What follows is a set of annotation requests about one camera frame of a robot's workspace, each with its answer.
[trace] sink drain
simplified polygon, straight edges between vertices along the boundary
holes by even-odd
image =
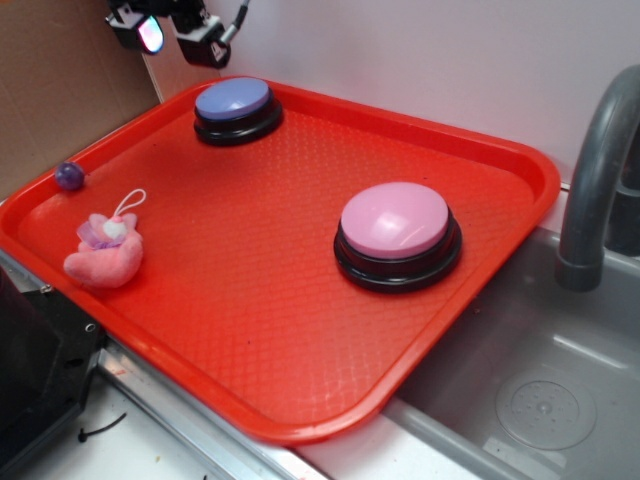
[[[577,445],[596,422],[591,395],[558,372],[544,369],[507,380],[496,397],[496,412],[513,438],[542,450]]]

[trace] pink plush toy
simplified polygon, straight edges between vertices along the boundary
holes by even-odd
[[[141,200],[124,207],[136,193],[142,194]],[[121,214],[146,197],[144,190],[137,189],[127,195],[110,219],[99,213],[89,215],[89,221],[78,228],[82,240],[78,252],[64,261],[67,275],[97,288],[117,288],[131,280],[142,263],[142,236],[135,229],[138,217]]]

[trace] white string loop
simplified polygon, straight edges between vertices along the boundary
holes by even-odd
[[[141,193],[142,194],[142,198],[140,200],[138,200],[135,203],[132,203],[130,205],[125,206],[125,204],[127,203],[127,201],[133,197],[136,193]],[[124,199],[122,200],[122,202],[120,202],[120,205],[118,205],[118,208],[116,208],[115,213],[113,214],[113,216],[119,216],[122,214],[122,212],[124,212],[125,210],[129,210],[130,208],[133,207],[137,207],[138,205],[140,205],[141,203],[143,203],[145,200],[147,199],[147,192],[145,192],[142,188],[136,188],[135,190],[133,190],[132,192],[129,193],[129,195],[127,195],[126,197],[124,197]]]

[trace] black button base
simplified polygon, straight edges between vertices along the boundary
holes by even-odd
[[[433,285],[454,269],[462,252],[462,231],[449,211],[447,231],[436,245],[419,255],[389,260],[355,250],[339,225],[333,251],[341,272],[355,284],[375,292],[406,293]]]
[[[209,145],[242,145],[273,132],[282,123],[282,105],[269,90],[269,100],[254,112],[230,120],[208,120],[195,110],[193,128],[198,138]]]

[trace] round button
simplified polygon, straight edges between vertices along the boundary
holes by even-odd
[[[447,203],[436,191],[409,182],[368,188],[345,206],[341,226],[346,241],[363,255],[408,258],[426,252],[444,236]]]
[[[196,109],[207,120],[231,120],[255,112],[269,100],[269,86],[257,78],[232,78],[198,95]]]

